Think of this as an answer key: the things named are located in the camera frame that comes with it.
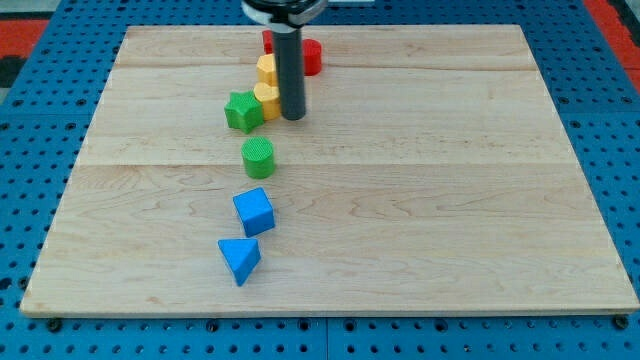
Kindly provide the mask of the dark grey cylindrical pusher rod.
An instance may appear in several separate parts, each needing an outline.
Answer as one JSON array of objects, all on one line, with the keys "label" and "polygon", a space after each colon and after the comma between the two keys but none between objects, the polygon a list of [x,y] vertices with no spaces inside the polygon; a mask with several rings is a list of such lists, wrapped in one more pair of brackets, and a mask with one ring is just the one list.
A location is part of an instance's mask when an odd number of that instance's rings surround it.
[{"label": "dark grey cylindrical pusher rod", "polygon": [[277,71],[281,114],[290,121],[306,115],[302,32],[273,31],[273,52]]}]

